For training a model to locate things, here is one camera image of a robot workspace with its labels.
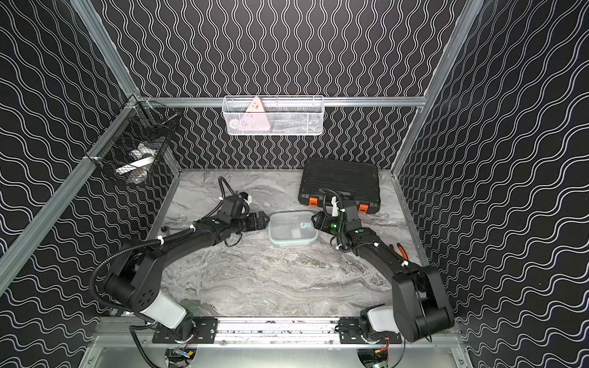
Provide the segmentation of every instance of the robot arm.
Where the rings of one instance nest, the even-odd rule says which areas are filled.
[[[139,248],[140,244],[125,244],[124,249],[139,249],[116,257],[101,287],[122,308],[161,323],[177,340],[187,340],[193,334],[192,315],[160,293],[163,270],[190,253],[227,240],[231,234],[262,230],[268,222],[262,211],[249,214],[244,198],[229,195],[216,215],[195,221],[191,226],[193,231],[185,236],[162,238],[161,244],[143,248]]]
[[[313,216],[313,225],[334,235],[340,250],[364,258],[391,283],[393,317],[400,334],[414,342],[452,327],[454,314],[439,273],[431,266],[421,267],[403,258],[372,229],[362,227],[353,200],[344,199],[341,193],[334,195],[339,196],[339,216],[331,217],[322,211]],[[365,320],[365,336],[386,330],[370,315],[370,310],[360,315],[361,325]]]

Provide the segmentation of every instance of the container lid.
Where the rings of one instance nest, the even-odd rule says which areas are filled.
[[[278,212],[270,216],[268,234],[274,244],[311,243],[317,239],[318,231],[313,227],[310,211]]]

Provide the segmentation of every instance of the pink triangular object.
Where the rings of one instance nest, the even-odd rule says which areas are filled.
[[[270,130],[270,122],[266,114],[264,104],[259,97],[254,97],[252,103],[247,107],[246,113],[241,118],[241,130],[245,131],[268,131]]]
[[[247,107],[246,112],[266,112],[266,110],[264,110],[264,104],[262,104],[262,99],[258,96],[254,97],[250,105]]]

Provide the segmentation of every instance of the wavy line pattern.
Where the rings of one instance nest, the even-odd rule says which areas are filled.
[[[320,136],[228,135],[220,109],[188,108],[170,147],[182,168],[302,168],[307,157],[391,168],[413,107],[327,108]]]
[[[423,95],[464,0],[92,0],[142,95]]]
[[[150,187],[117,187],[99,170],[85,183],[0,297],[0,367],[79,365],[108,312],[88,277],[122,241],[147,235],[173,178],[157,169]]]
[[[0,2],[0,256],[126,101],[68,0]]]
[[[478,367],[589,362],[587,19],[487,0],[400,175]]]
[[[69,0],[0,2],[0,255],[126,101]],[[92,269],[145,237],[172,175],[120,188],[96,171],[0,296],[0,367],[76,368],[98,317]]]

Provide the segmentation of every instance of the pliers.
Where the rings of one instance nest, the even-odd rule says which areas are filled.
[[[409,257],[407,257],[407,252],[405,251],[405,249],[403,249],[403,246],[401,245],[401,243],[397,243],[397,248],[399,248],[399,253],[401,254],[401,256],[403,258],[405,258],[405,260],[409,260]]]

